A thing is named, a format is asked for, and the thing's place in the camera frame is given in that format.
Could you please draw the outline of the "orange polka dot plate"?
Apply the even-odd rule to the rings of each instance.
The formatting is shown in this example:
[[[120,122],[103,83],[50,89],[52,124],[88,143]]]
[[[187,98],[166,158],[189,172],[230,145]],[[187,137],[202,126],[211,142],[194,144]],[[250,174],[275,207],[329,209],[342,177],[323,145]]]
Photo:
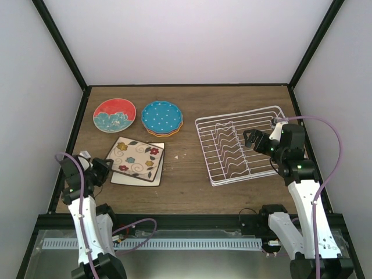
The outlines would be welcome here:
[[[176,129],[176,130],[174,130],[174,131],[172,131],[170,133],[155,133],[155,132],[153,132],[151,130],[147,130],[147,132],[150,133],[151,135],[156,136],[156,137],[170,137],[170,136],[178,133],[181,130],[181,128],[182,128],[182,126],[179,126],[178,129]]]

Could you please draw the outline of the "cream square plate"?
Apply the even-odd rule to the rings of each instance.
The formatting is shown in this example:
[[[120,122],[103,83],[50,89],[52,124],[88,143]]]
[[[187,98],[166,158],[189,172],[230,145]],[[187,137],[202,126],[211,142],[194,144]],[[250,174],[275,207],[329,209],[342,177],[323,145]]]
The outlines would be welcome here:
[[[164,147],[164,143],[153,143],[153,144]],[[111,183],[133,186],[133,187],[158,187],[160,185],[162,167],[163,167],[163,159],[160,161],[160,169],[155,177],[155,180],[152,183],[147,182],[147,181],[137,180],[133,177],[124,176],[122,174],[114,173],[114,172],[112,174]]]

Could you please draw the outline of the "red teal flower plate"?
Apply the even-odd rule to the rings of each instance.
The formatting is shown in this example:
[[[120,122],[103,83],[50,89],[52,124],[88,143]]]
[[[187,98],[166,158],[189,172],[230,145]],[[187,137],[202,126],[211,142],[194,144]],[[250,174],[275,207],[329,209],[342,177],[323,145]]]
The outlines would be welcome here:
[[[113,98],[102,102],[93,113],[95,127],[104,133],[118,133],[129,128],[137,110],[134,104],[123,98]]]

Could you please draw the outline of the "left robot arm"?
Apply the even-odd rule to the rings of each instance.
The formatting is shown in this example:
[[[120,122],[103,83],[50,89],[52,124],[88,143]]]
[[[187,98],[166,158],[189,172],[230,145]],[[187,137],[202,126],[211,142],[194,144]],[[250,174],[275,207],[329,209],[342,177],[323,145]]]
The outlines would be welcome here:
[[[86,151],[78,155],[59,152],[55,159],[67,184],[61,200],[72,216],[78,240],[78,266],[71,278],[126,278],[112,239],[119,221],[108,204],[96,204],[94,195],[95,187],[103,186],[108,178],[113,160],[92,159]]]

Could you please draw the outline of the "teal polka dot plate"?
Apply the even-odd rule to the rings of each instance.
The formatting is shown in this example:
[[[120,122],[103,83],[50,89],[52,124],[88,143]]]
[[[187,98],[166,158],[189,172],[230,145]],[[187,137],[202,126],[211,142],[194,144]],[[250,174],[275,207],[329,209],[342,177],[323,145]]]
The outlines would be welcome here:
[[[141,120],[147,130],[155,133],[170,133],[181,126],[183,114],[173,103],[154,101],[142,110]]]

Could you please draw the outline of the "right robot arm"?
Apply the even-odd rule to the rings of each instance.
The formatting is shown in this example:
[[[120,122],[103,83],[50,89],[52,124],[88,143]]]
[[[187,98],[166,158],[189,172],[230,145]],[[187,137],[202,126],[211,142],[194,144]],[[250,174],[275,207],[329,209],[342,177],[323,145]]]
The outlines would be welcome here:
[[[278,237],[290,257],[292,278],[349,278],[353,262],[345,258],[333,237],[320,198],[315,164],[305,157],[305,129],[277,123],[271,134],[257,129],[243,132],[245,146],[267,155],[278,166],[294,200],[300,229],[279,205],[262,207],[261,232]]]

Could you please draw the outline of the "floral square plate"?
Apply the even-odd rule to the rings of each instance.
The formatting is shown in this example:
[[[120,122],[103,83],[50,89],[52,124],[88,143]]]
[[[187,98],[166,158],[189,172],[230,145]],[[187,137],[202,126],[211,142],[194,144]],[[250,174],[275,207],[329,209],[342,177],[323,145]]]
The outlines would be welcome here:
[[[164,147],[126,137],[119,137],[107,154],[112,172],[137,180],[153,182],[160,169]]]

